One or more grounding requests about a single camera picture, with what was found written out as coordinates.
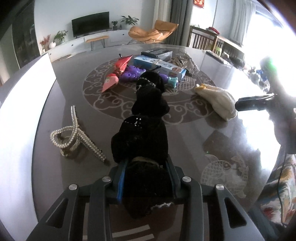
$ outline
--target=green plant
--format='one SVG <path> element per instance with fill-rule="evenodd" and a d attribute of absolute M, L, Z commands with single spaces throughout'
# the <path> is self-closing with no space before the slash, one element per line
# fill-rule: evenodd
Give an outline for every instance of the green plant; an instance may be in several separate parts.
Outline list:
<path fill-rule="evenodd" d="M 125 22 L 126 24 L 133 24 L 133 25 L 136 25 L 138 24 L 138 18 L 132 18 L 130 15 L 128 15 L 128 18 L 126 16 L 122 16 L 123 19 L 121 20 L 121 23 L 122 22 Z"/>
<path fill-rule="evenodd" d="M 113 26 L 115 27 L 115 26 L 117 25 L 118 21 L 112 21 L 111 23 L 112 23 Z"/>
<path fill-rule="evenodd" d="M 54 37 L 54 40 L 58 39 L 59 41 L 63 41 L 64 38 L 66 37 L 67 35 L 67 32 L 66 30 L 60 30 L 57 32 L 56 36 Z"/>

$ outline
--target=black cable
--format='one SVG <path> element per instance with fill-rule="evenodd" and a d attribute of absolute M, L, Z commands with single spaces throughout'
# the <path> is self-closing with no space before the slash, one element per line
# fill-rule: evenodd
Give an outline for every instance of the black cable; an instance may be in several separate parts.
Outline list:
<path fill-rule="evenodd" d="M 285 166 L 285 162 L 286 162 L 286 157 L 287 157 L 287 152 L 285 151 L 285 157 L 284 157 L 284 161 L 283 161 L 283 165 L 281 167 L 281 172 L 279 173 L 279 179 L 278 179 L 278 183 L 277 183 L 277 186 L 276 186 L 276 192 L 277 192 L 277 195 L 279 197 L 279 203 L 281 205 L 281 223 L 282 225 L 285 227 L 286 225 L 283 223 L 283 204 L 281 202 L 281 197 L 279 195 L 279 181 L 281 179 L 281 173 L 283 172 L 283 169 L 284 169 L 284 166 Z"/>

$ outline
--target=black plush dog toy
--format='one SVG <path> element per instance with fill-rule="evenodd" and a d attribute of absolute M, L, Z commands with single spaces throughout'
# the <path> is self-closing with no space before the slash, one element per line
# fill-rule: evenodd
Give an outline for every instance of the black plush dog toy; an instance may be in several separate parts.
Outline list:
<path fill-rule="evenodd" d="M 141 74 L 136 88 L 137 100 L 131 109 L 133 115 L 162 117 L 169 112 L 170 107 L 162 97 L 165 85 L 159 74 L 152 71 Z"/>
<path fill-rule="evenodd" d="M 173 199 L 166 169 L 168 138 L 162 116 L 170 110 L 162 98 L 165 86 L 159 74 L 143 73 L 137 81 L 133 115 L 126 118 L 111 140 L 115 162 L 126 162 L 120 184 L 122 200 L 133 218 L 141 218 L 154 208 L 168 206 Z"/>

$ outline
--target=red decoration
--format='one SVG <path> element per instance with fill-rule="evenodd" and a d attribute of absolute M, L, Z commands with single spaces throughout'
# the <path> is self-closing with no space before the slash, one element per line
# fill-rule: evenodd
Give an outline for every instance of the red decoration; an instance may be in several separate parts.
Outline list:
<path fill-rule="evenodd" d="M 214 31 L 217 35 L 220 35 L 219 31 L 213 27 L 209 27 L 210 30 Z"/>
<path fill-rule="evenodd" d="M 193 0 L 194 5 L 199 6 L 199 7 L 204 7 L 205 5 L 205 0 Z"/>

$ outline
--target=wooden chair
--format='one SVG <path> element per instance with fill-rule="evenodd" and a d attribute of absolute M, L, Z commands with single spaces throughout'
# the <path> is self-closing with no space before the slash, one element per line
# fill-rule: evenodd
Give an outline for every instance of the wooden chair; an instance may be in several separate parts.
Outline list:
<path fill-rule="evenodd" d="M 178 24 L 156 20 L 154 29 L 145 31 L 137 26 L 134 26 L 128 32 L 128 35 L 145 44 L 155 44 L 165 40 L 178 27 Z"/>
<path fill-rule="evenodd" d="M 214 34 L 213 32 L 195 26 L 190 26 L 187 47 L 202 50 L 210 49 L 208 47 L 213 45 L 215 36 L 216 34 Z"/>

